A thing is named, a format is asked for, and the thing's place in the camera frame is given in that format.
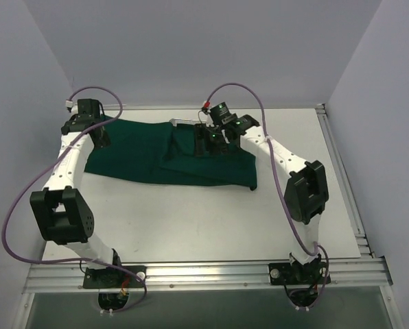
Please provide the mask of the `dark green surgical cloth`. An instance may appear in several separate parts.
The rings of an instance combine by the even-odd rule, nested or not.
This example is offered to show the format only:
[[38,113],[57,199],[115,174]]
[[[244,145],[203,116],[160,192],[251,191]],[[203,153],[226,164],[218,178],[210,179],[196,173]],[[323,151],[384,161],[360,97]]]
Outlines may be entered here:
[[195,156],[190,125],[117,120],[106,132],[111,144],[92,151],[87,173],[144,184],[257,188],[253,155],[230,147],[227,154]]

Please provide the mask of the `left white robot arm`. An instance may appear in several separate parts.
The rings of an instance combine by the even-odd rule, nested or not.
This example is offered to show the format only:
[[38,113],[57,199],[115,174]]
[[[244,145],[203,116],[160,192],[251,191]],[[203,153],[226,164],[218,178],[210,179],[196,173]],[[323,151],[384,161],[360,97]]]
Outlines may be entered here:
[[91,152],[110,145],[110,139],[106,130],[98,127],[75,140],[101,121],[99,114],[75,114],[62,126],[60,162],[54,165],[43,189],[32,192],[30,205],[44,240],[89,259],[89,268],[99,269],[99,280],[107,287],[116,287],[124,277],[119,255],[96,235],[93,211],[80,192]]

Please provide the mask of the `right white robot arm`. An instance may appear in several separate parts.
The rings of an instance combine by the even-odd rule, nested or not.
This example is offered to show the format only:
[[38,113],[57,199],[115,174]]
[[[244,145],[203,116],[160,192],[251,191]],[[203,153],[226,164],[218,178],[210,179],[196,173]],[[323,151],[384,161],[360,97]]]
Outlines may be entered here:
[[258,122],[248,114],[230,114],[225,119],[194,124],[195,155],[208,152],[227,154],[234,146],[272,170],[279,201],[294,236],[290,252],[290,275],[296,282],[307,282],[314,275],[312,261],[320,253],[319,226],[329,191],[324,165],[309,162],[284,147],[267,132],[266,120]]

